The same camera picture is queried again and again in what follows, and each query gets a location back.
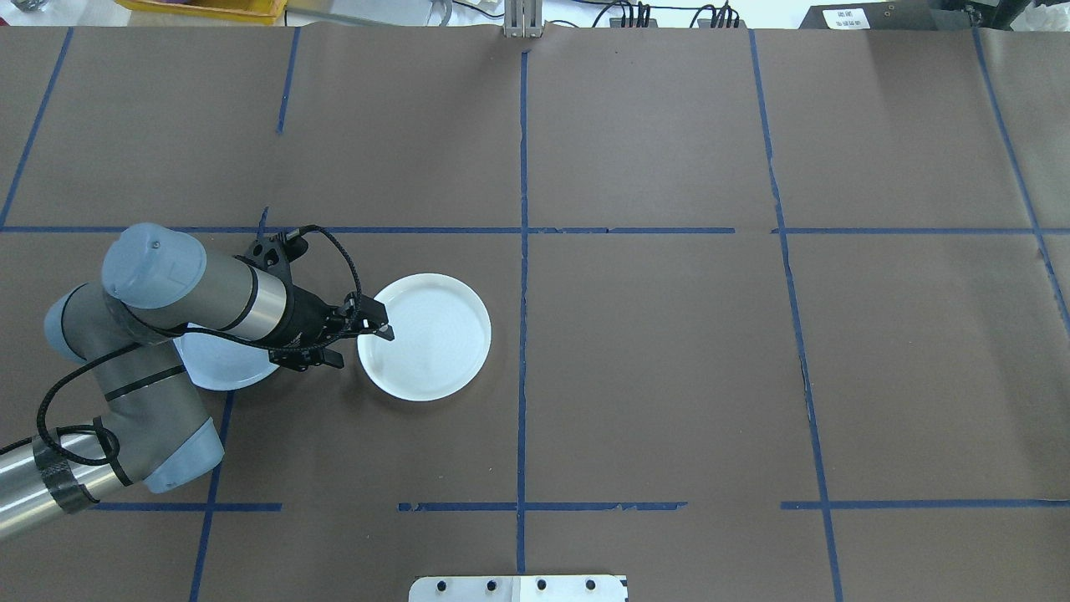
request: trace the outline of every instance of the black tape wrap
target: black tape wrap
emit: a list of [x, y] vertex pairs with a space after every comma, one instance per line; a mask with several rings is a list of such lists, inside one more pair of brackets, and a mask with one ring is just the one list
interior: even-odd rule
[[[52, 438], [60, 441], [59, 432], [51, 432]], [[45, 445], [41, 437], [33, 438], [33, 462], [41, 472], [41, 481], [48, 488], [56, 504], [67, 514], [85, 510], [101, 500], [90, 495], [85, 485], [79, 484], [71, 472], [66, 459]]]

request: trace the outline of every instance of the plate rim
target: plate rim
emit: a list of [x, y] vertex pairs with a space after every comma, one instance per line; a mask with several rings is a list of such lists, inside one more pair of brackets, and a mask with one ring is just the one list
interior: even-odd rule
[[476, 366], [475, 371], [471, 375], [468, 375], [459, 387], [445, 395], [439, 396], [437, 398], [412, 399], [410, 397], [403, 397], [398, 395], [396, 387], [387, 384], [385, 380], [382, 379], [382, 375], [378, 371], [373, 371], [368, 368], [368, 365], [365, 362], [365, 358], [367, 358], [370, 353], [368, 351], [368, 346], [373, 343], [368, 340], [368, 336], [358, 337], [356, 339], [356, 356], [361, 362], [361, 368], [364, 369], [364, 373], [368, 375], [368, 379], [371, 380], [371, 382], [386, 395], [406, 402], [417, 402], [417, 403], [433, 402], [444, 398], [448, 398], [449, 396], [457, 393], [458, 391], [467, 387], [470, 383], [472, 383], [472, 381], [474, 381], [476, 376], [479, 375], [479, 372], [483, 370], [483, 367], [487, 364], [487, 358], [490, 356], [490, 348], [493, 344], [493, 338], [494, 338], [494, 328], [493, 324], [490, 321], [490, 312], [487, 310], [487, 305], [484, 304], [483, 297], [479, 296], [479, 293], [476, 292], [471, 285], [469, 285], [463, 280], [460, 280], [447, 274], [442, 274], [438, 272], [421, 272], [416, 274], [409, 274], [384, 285], [382, 290], [376, 293], [373, 298], [376, 300], [379, 300], [379, 303], [383, 304], [384, 306], [386, 306], [388, 300], [395, 299], [398, 296], [398, 294], [403, 294], [404, 292], [416, 288], [416, 285], [413, 285], [412, 288], [408, 289], [404, 288], [404, 285], [409, 284], [412, 280], [417, 280], [418, 284], [445, 283], [447, 284], [448, 288], [453, 289], [454, 291], [470, 294], [472, 298], [477, 300], [479, 310], [477, 312], [478, 319], [482, 324], [486, 325], [487, 337], [486, 337], [486, 345], [482, 354], [483, 357], [480, 358], [478, 365]]

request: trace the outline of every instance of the yellow bin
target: yellow bin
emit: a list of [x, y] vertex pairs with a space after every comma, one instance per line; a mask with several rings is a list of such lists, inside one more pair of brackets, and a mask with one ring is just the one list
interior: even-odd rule
[[132, 11], [212, 17], [242, 22], [273, 25], [286, 7], [286, 0], [192, 0], [185, 4], [153, 0], [116, 0]]

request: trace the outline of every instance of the metal bracket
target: metal bracket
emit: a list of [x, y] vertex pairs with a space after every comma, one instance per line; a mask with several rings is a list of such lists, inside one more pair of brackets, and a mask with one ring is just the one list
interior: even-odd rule
[[542, 0], [505, 0], [506, 37], [542, 37]]
[[627, 602], [624, 575], [421, 577], [409, 602]]

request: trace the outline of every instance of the metal post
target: metal post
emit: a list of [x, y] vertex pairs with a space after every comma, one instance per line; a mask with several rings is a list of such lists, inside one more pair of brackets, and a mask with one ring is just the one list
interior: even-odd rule
[[542, 0], [505, 0], [506, 37], [542, 36]]

